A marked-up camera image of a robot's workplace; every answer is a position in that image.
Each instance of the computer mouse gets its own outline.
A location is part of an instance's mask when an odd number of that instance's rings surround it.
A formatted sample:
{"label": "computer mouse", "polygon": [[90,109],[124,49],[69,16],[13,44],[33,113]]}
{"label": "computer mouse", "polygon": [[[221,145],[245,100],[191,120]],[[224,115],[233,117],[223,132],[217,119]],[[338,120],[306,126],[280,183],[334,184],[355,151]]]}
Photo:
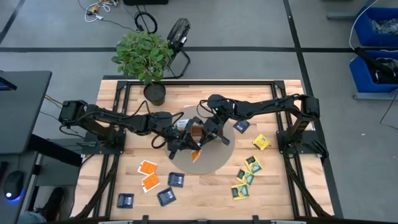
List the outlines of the computer mouse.
{"label": "computer mouse", "polygon": [[8,200],[18,198],[22,192],[24,185],[24,173],[17,170],[10,173],[4,182],[4,196]]}

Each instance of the blue storage bin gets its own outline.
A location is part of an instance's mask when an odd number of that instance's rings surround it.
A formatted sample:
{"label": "blue storage bin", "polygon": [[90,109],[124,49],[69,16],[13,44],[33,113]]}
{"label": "blue storage bin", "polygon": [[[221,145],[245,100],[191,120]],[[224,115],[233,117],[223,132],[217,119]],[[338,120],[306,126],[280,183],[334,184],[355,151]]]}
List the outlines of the blue storage bin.
{"label": "blue storage bin", "polygon": [[371,7],[358,19],[355,31],[363,46],[398,47],[397,34],[378,34],[373,31],[370,19],[375,21],[398,18],[397,8]]}
{"label": "blue storage bin", "polygon": [[[386,52],[367,50],[369,55],[374,58],[393,58],[398,59],[398,52]],[[356,89],[358,93],[389,93],[398,88],[398,84],[376,84],[373,82],[371,74],[368,70],[366,62],[361,57],[356,57],[350,64],[349,68],[353,74]]]}

